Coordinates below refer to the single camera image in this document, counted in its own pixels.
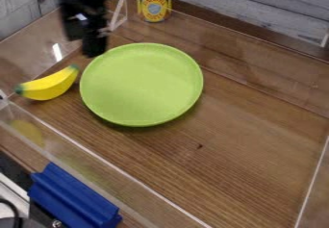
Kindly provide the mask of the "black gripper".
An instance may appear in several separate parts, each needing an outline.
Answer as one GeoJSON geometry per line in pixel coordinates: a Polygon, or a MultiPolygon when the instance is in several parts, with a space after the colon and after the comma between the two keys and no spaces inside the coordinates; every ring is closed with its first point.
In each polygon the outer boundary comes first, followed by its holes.
{"type": "Polygon", "coordinates": [[[102,55],[107,47],[107,36],[102,33],[107,20],[101,14],[106,1],[59,0],[66,37],[70,41],[82,39],[82,53],[89,58],[102,55]],[[86,13],[82,23],[75,17],[79,13],[86,13]]]}

